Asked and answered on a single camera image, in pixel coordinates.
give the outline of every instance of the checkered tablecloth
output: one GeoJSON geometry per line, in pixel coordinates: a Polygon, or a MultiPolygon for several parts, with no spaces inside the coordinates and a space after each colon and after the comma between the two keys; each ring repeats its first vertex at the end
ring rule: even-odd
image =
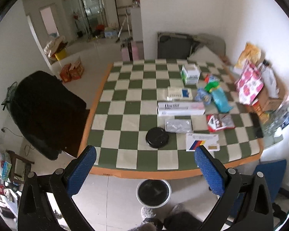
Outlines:
{"type": "Polygon", "coordinates": [[[193,152],[186,152],[185,134],[170,133],[167,146],[154,149],[145,136],[153,127],[165,127],[165,119],[191,119],[195,133],[209,133],[206,114],[218,113],[212,102],[203,116],[158,117],[157,102],[166,100],[167,88],[188,87],[196,94],[204,87],[208,73],[217,76],[233,109],[236,128],[217,132],[221,150],[212,155],[222,163],[260,152],[252,121],[223,66],[198,63],[201,76],[197,85],[184,86],[180,70],[186,60],[141,60],[115,62],[97,105],[88,145],[95,146],[95,166],[136,171],[196,169],[193,152]]]}

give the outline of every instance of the person's foot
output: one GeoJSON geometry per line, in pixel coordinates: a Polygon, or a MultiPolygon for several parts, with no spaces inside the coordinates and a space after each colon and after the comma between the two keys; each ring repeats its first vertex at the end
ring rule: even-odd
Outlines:
{"type": "Polygon", "coordinates": [[[142,216],[142,219],[144,220],[146,218],[154,218],[156,214],[153,212],[153,209],[149,207],[142,207],[141,216],[142,216]]]}
{"type": "Polygon", "coordinates": [[[173,207],[173,209],[170,212],[170,215],[175,215],[175,214],[183,212],[183,211],[184,211],[184,206],[182,203],[179,203],[173,207]]]}

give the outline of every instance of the blue plastic wrapper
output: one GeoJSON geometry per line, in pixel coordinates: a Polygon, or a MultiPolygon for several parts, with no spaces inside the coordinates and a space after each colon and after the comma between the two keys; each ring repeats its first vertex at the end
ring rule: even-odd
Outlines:
{"type": "Polygon", "coordinates": [[[199,88],[197,90],[197,95],[195,97],[196,102],[203,102],[205,105],[209,105],[212,100],[212,95],[204,90],[204,88],[199,88]]]}
{"type": "Polygon", "coordinates": [[[224,90],[221,87],[213,90],[211,95],[220,113],[228,113],[233,108],[229,105],[224,90]]]}

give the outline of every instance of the table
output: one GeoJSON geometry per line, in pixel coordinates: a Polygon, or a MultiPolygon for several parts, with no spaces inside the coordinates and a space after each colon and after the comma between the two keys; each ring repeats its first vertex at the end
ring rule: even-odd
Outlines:
{"type": "MultiPolygon", "coordinates": [[[[157,102],[166,100],[168,86],[188,87],[193,94],[204,87],[204,78],[214,74],[221,82],[236,125],[219,131],[221,150],[212,152],[226,167],[258,160],[262,140],[254,134],[252,121],[238,95],[231,74],[222,65],[198,63],[201,76],[197,85],[184,86],[180,70],[187,60],[140,60],[115,62],[107,70],[96,93],[85,126],[79,154],[86,145],[95,146],[97,160],[90,173],[135,179],[178,179],[200,175],[193,152],[186,152],[185,134],[170,133],[167,146],[156,150],[145,141],[147,131],[163,127],[166,117],[158,117],[157,102]]],[[[218,113],[212,102],[203,116],[174,117],[191,119],[195,133],[209,133],[206,114],[218,113]]]]}

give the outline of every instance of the yellow bucket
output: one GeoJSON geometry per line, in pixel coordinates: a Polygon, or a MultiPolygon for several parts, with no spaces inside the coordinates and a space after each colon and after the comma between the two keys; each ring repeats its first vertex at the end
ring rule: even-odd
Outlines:
{"type": "Polygon", "coordinates": [[[60,52],[58,53],[55,53],[55,57],[57,58],[58,61],[64,59],[65,57],[67,56],[67,53],[66,53],[66,49],[62,49],[60,52]]]}

